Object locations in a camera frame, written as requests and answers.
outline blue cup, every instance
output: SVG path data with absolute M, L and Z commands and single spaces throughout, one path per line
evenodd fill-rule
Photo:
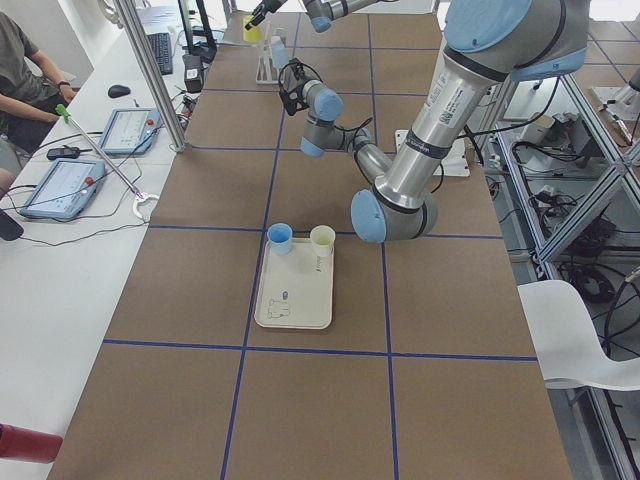
M 278 255 L 286 255 L 293 247 L 293 230 L 286 223 L 274 223 L 267 230 L 271 250 Z

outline yellow cup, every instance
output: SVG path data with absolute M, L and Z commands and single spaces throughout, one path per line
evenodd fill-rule
M 247 43 L 258 43 L 262 40 L 262 30 L 260 30 L 260 27 L 252 27 L 251 30 L 244 28 L 250 20 L 251 15 L 242 17 L 242 39 Z

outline tray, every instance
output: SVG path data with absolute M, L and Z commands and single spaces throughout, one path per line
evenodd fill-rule
M 267 328 L 320 330 L 331 323 L 333 257 L 318 257 L 311 240 L 294 238 L 287 255 L 271 251 L 262 261 L 254 319 Z

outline green tip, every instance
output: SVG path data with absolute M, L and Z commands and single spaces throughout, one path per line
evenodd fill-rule
M 69 112 L 67 112 L 67 109 L 64 107 L 64 105 L 62 105 L 61 103 L 56 105 L 56 113 L 61 117 L 64 117 L 65 123 L 69 123 Z

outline white chair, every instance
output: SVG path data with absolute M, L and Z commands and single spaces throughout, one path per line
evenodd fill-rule
M 640 390 L 640 358 L 607 357 L 591 316 L 573 286 L 545 280 L 518 287 L 547 388 Z

